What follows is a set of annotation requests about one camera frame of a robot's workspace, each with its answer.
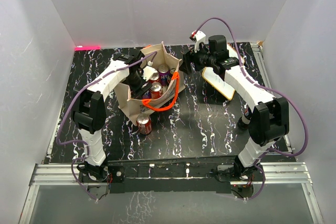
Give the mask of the purple Fanta can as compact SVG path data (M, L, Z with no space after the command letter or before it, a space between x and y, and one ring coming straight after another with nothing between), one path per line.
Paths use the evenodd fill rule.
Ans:
M157 71L160 76L161 85L164 87L167 87L169 85L168 76L170 74L170 68L166 64L162 64L162 65L159 65Z
M151 84L150 83L145 83L141 87L141 99L151 99Z

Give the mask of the canvas bag with orange handles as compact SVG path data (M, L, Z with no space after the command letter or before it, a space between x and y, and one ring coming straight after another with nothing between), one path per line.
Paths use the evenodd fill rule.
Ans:
M184 74L180 71L181 59L169 54L165 46L157 44L141 49L145 56L156 52L152 67L158 69L162 64L174 68L177 73L173 75L172 81L163 87L163 95L157 99L144 99L142 95L136 96L132 93L128 84L120 83L115 89L115 95L119 103L119 108L131 122L136 125L137 117L140 114L152 114L154 112L164 112L171 109L177 102L178 94L185 89Z

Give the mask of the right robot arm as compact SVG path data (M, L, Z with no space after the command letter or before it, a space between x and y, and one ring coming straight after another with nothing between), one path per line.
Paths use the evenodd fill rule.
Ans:
M247 129L249 139L235 157L232 167L219 174L247 180L260 168L260 160L270 148L289 132L289 104L260 88L259 83L245 71L237 51L228 48L225 36L207 38L201 31L193 32L190 39L194 47L183 54L180 70L190 74L193 69L209 68L216 77L230 85L247 103L248 109L238 125Z

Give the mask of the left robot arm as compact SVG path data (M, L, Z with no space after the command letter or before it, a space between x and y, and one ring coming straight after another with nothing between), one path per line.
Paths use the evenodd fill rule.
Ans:
M106 155L101 133L107 118L105 99L120 83L128 85L136 99L149 92L151 84L143 77L143 60L145 55L138 49L132 49L128 54L117 53L108 67L95 78L93 85L82 92L75 92L78 98L71 109L71 119L86 147L86 159L77 168L92 180L104 181L109 173L104 164Z

